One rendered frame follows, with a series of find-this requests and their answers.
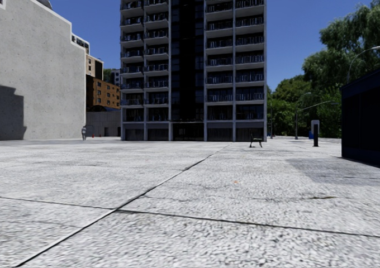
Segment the pale concrete building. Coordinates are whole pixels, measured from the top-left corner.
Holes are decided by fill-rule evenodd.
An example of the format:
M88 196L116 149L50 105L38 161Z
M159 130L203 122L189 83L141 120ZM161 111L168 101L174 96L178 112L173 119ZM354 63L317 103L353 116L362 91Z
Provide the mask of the pale concrete building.
M0 140L78 138L86 49L51 0L0 0Z

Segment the low grey concrete building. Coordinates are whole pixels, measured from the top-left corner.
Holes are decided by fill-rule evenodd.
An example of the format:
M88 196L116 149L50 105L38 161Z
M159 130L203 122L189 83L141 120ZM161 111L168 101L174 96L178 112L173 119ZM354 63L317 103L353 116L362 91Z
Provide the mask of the low grey concrete building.
M86 111L86 136L120 137L121 110L95 105Z

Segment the grey balcony tower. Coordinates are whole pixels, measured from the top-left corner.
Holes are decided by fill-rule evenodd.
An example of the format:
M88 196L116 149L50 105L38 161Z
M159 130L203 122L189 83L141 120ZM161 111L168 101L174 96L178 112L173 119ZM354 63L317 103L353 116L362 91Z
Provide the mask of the grey balcony tower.
M121 0L121 137L267 138L267 0Z

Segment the tan building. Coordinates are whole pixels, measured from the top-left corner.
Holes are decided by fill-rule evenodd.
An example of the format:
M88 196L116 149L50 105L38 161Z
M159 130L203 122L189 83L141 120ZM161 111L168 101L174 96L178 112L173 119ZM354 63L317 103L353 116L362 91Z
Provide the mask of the tan building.
M85 74L103 80L103 61L89 54L87 54L85 57Z

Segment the brown brick building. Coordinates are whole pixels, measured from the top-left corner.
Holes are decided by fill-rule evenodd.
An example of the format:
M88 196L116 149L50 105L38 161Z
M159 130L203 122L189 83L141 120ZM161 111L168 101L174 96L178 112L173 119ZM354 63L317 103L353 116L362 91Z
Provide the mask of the brown brick building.
M93 106L120 109L120 87L90 75L86 80L86 110Z

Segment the green bench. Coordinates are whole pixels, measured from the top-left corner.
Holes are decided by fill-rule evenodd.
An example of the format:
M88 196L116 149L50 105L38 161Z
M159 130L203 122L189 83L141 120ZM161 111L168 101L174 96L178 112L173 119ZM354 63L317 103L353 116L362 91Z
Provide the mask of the green bench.
M263 138L258 138L258 137L254 137L253 133L252 133L252 130L249 130L249 133L250 133L250 145L249 147L252 148L252 143L253 142L257 142L259 144L260 147L263 147L262 146L262 142L264 142L264 139Z

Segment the trees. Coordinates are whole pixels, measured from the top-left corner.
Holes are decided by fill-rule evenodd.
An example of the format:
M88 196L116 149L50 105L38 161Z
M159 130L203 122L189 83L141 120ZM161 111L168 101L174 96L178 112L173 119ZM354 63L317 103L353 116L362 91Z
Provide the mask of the trees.
M324 48L304 59L302 75L282 80L268 92L269 130L276 135L304 135L311 119L320 119L322 137L341 136L340 87L380 67L380 0L359 5L355 11L336 18L320 30Z

